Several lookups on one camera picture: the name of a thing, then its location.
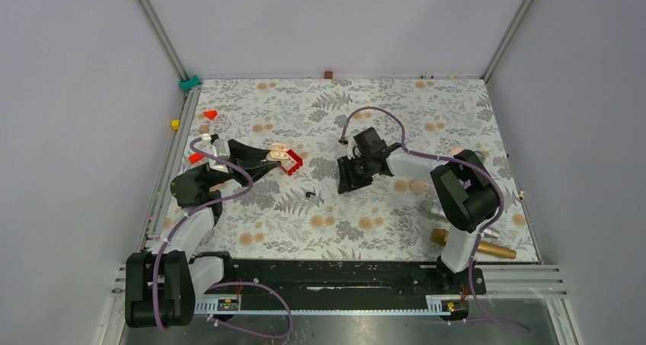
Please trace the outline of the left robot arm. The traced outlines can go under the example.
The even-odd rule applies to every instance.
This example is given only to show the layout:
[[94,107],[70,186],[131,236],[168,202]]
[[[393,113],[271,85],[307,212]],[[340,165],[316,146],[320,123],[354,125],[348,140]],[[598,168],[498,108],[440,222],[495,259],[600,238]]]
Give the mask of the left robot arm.
[[185,326],[197,296],[210,286],[217,292],[234,287],[237,274],[222,259],[193,255],[222,216],[223,202],[249,193],[289,157],[282,146],[257,149],[216,134],[203,134],[189,147],[207,161],[171,181],[182,216],[157,244],[126,261],[125,322],[131,328]]

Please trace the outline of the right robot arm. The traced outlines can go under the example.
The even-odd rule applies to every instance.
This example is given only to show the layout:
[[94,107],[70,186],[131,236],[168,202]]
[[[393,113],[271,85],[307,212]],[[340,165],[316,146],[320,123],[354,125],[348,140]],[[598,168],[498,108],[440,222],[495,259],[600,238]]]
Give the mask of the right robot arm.
[[352,142],[340,141],[348,147],[348,153],[337,159],[340,194],[368,187],[376,175],[432,185],[450,224],[437,283],[444,292],[458,292],[467,283],[465,270],[475,261],[483,229],[504,210],[500,187],[480,158],[468,149],[445,156],[414,151],[403,142],[388,144],[372,127],[355,135]]

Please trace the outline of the beige earbud charging case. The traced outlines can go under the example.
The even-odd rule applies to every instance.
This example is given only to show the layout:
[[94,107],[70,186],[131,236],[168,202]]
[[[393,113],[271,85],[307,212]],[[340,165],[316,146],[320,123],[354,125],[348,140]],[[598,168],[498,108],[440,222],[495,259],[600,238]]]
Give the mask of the beige earbud charging case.
[[288,161],[291,159],[289,150],[290,147],[286,143],[274,142],[270,145],[266,159],[268,161]]

